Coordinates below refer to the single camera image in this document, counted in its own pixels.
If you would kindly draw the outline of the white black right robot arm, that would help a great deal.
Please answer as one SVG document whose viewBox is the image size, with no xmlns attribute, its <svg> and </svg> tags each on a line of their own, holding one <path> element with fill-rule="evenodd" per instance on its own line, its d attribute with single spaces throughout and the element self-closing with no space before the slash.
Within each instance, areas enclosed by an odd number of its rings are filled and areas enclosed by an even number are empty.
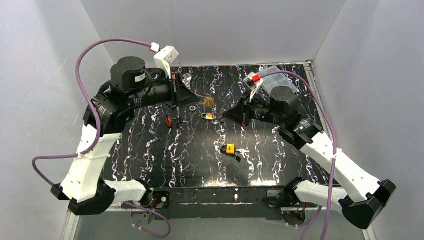
<svg viewBox="0 0 424 240">
<path fill-rule="evenodd" d="M 334 148 L 323 128 L 302 113 L 300 99 L 289 87 L 275 87 L 269 101 L 247 92 L 234 108 L 221 116 L 242 127 L 248 126 L 252 120 L 278 126 L 279 135 L 287 143 L 333 173 L 338 187 L 296 177 L 281 193 L 268 197 L 268 203 L 277 208 L 299 203 L 330 205 L 352 225 L 365 230 L 387 206 L 396 190 L 392 181 L 370 175 L 340 148 Z"/>
</svg>

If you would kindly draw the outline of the small brass padlock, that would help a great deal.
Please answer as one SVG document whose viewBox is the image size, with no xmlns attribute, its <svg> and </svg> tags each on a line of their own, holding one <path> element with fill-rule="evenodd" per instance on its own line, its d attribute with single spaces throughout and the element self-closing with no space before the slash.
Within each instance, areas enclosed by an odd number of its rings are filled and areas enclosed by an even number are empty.
<svg viewBox="0 0 424 240">
<path fill-rule="evenodd" d="M 216 118 L 215 115 L 211 112 L 208 112 L 208 113 L 204 112 L 200 115 L 200 117 L 207 121 L 213 121 Z"/>
</svg>

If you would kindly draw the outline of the yellow padlock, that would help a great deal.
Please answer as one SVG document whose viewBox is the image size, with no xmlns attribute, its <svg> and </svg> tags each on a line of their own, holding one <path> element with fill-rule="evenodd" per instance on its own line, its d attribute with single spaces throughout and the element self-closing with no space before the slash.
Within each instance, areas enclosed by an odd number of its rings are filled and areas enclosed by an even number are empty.
<svg viewBox="0 0 424 240">
<path fill-rule="evenodd" d="M 237 155 L 236 145 L 234 143 L 228 143 L 221 146 L 220 152 L 224 155 L 233 157 L 237 162 L 241 162 L 241 157 Z"/>
</svg>

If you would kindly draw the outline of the large brass padlock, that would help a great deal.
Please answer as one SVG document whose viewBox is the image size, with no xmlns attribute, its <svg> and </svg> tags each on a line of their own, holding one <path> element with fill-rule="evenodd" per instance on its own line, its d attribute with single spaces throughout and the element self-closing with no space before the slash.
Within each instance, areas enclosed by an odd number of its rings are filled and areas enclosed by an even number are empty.
<svg viewBox="0 0 424 240">
<path fill-rule="evenodd" d="M 204 108 L 213 108 L 215 105 L 215 99 L 211 96 L 198 95 L 199 102 L 196 103 L 197 106 L 203 106 Z"/>
</svg>

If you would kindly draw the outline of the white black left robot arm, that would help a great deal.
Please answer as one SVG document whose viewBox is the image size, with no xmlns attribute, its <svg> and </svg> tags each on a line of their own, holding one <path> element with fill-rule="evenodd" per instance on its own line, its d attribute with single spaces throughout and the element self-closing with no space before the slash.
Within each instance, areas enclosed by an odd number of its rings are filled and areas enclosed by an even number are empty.
<svg viewBox="0 0 424 240">
<path fill-rule="evenodd" d="M 110 151 L 140 108 L 167 103 L 171 108 L 191 106 L 201 99 L 185 86 L 180 73 L 170 76 L 159 68 L 147 69 L 139 57 L 121 58 L 110 70 L 111 79 L 92 98 L 99 115 L 90 108 L 84 114 L 81 141 L 65 179 L 51 188 L 59 200 L 69 202 L 77 216 L 99 215 L 111 205 L 138 202 L 151 204 L 153 188 L 142 179 L 110 181 L 100 177 Z"/>
</svg>

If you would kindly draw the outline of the orange black padlock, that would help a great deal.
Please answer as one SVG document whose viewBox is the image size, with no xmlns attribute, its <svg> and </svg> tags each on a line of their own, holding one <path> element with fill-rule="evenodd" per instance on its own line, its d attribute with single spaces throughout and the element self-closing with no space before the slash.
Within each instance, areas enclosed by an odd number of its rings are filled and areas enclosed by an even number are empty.
<svg viewBox="0 0 424 240">
<path fill-rule="evenodd" d="M 172 118 L 170 116 L 167 116 L 166 117 L 166 124 L 167 124 L 167 126 L 169 128 L 172 128 L 173 127 L 173 120 L 172 120 Z"/>
</svg>

